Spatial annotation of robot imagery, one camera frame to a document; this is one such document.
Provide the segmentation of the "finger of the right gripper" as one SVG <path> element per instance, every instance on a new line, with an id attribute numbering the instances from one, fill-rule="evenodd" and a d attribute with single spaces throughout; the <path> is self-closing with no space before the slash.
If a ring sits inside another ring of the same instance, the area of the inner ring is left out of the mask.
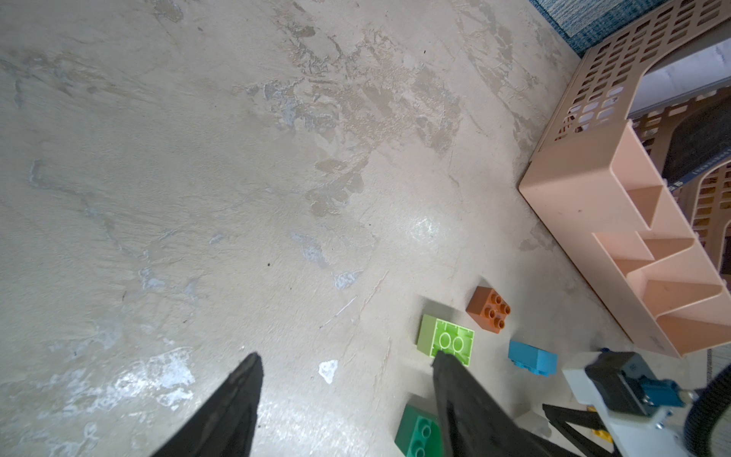
<path id="1" fill-rule="evenodd" d="M 586 436 L 583 436 L 575 426 L 589 430 L 607 431 L 600 415 L 596 411 L 578 411 L 552 405 L 543 405 L 544 414 L 551 426 L 554 426 L 561 435 L 574 445 L 584 456 L 611 457 L 614 451 L 607 451 Z"/>

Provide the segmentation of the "long green lego brick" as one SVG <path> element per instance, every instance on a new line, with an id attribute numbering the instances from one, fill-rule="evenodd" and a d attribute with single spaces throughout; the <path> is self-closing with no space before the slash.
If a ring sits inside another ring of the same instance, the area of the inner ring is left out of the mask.
<path id="1" fill-rule="evenodd" d="M 443 457 L 445 455 L 438 418 L 407 404 L 394 440 L 406 457 Z"/>

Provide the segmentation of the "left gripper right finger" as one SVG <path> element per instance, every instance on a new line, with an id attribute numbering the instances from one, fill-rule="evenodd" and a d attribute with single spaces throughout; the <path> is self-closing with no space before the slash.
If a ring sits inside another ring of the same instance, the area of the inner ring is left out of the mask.
<path id="1" fill-rule="evenodd" d="M 519 428 L 452 354 L 438 352 L 433 384 L 445 456 L 571 456 Z"/>

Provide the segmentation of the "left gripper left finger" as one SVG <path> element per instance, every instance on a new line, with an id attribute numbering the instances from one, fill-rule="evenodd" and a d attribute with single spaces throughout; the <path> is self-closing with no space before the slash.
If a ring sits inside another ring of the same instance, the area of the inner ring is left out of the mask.
<path id="1" fill-rule="evenodd" d="M 264 380 L 253 352 L 234 369 L 156 456 L 248 456 L 251 454 Z"/>

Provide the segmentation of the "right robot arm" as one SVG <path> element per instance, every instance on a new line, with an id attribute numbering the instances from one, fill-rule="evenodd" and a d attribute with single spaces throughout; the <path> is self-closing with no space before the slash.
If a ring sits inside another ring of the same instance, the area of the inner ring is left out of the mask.
<path id="1" fill-rule="evenodd" d="M 599 403 L 590 411 L 544 406 L 546 419 L 586 456 L 711 456 L 717 424 L 730 409 L 730 369 L 725 368 L 701 390 L 687 414 L 683 432 L 664 426 L 664 417 L 639 417 L 613 413 Z M 601 430 L 612 438 L 608 451 L 578 432 Z"/>

